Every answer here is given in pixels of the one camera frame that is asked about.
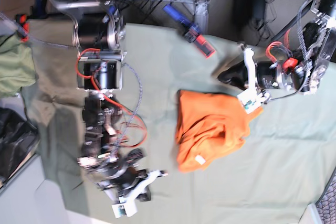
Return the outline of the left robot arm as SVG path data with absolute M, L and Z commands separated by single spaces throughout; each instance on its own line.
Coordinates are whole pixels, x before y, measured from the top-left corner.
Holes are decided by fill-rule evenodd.
M 335 0 L 306 0 L 266 48 L 267 61 L 244 56 L 217 80 L 249 90 L 262 103 L 273 100 L 269 89 L 314 94 L 334 54 Z

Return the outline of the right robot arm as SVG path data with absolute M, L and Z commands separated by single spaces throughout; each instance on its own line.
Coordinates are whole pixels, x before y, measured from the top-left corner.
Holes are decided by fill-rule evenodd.
M 77 162 L 112 200 L 115 215 L 131 216 L 137 200 L 151 200 L 150 185 L 166 172 L 136 169 L 144 157 L 138 144 L 132 145 L 127 154 L 121 153 L 127 130 L 144 130 L 145 125 L 136 110 L 129 110 L 114 96 L 122 87 L 122 69 L 126 66 L 120 44 L 124 27 L 117 0 L 50 1 L 74 23 L 78 87 L 87 92 L 82 110 L 85 140 Z

